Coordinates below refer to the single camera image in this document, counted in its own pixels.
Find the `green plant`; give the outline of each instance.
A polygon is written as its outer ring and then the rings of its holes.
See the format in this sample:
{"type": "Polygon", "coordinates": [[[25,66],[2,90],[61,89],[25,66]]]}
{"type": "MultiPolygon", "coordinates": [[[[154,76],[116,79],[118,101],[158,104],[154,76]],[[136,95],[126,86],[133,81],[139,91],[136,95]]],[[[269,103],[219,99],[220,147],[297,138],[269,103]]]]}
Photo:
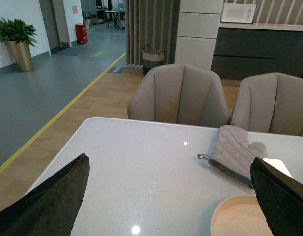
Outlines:
{"type": "Polygon", "coordinates": [[[16,43],[27,42],[34,46],[37,41],[33,38],[37,30],[33,25],[26,25],[24,21],[15,19],[14,21],[0,20],[0,40],[16,41],[16,43]]]}

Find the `gold planter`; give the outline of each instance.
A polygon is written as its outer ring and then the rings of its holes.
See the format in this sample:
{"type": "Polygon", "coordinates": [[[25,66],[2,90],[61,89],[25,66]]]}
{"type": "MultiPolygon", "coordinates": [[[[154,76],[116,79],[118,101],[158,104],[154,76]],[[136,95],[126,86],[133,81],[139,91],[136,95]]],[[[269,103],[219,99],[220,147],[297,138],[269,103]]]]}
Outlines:
{"type": "Polygon", "coordinates": [[[26,42],[16,43],[16,41],[7,41],[13,53],[16,63],[21,72],[33,70],[33,63],[29,45],[26,42]]]}

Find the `beige upholstered chair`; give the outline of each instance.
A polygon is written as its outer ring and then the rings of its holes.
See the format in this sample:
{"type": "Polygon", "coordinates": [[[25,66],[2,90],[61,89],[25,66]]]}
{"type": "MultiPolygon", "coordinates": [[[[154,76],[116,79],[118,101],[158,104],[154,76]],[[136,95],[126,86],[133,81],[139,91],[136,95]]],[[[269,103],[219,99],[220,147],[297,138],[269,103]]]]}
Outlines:
{"type": "Polygon", "coordinates": [[[303,79],[281,73],[243,79],[230,124],[246,131],[303,136],[303,79]]]}
{"type": "Polygon", "coordinates": [[[184,64],[151,69],[128,105],[128,118],[220,127],[230,112],[218,75],[184,64]]]}

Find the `gray oven mitt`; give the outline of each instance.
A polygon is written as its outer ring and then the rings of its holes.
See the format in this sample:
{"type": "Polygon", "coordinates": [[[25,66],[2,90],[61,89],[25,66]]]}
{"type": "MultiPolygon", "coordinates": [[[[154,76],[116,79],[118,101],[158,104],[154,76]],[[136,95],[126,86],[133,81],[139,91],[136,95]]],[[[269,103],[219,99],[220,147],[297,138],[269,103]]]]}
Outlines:
{"type": "Polygon", "coordinates": [[[211,156],[198,155],[199,159],[207,159],[210,165],[250,187],[250,165],[256,157],[267,157],[266,146],[260,142],[249,144],[248,133],[232,125],[219,128],[211,156]]]}

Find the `fire extinguisher box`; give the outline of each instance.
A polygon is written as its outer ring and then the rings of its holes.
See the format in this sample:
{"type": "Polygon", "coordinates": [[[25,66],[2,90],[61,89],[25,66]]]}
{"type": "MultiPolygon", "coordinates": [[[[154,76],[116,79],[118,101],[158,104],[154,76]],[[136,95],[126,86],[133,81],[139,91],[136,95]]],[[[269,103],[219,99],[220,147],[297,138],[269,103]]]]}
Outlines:
{"type": "Polygon", "coordinates": [[[86,24],[75,24],[77,43],[85,44],[88,42],[86,24]]]}

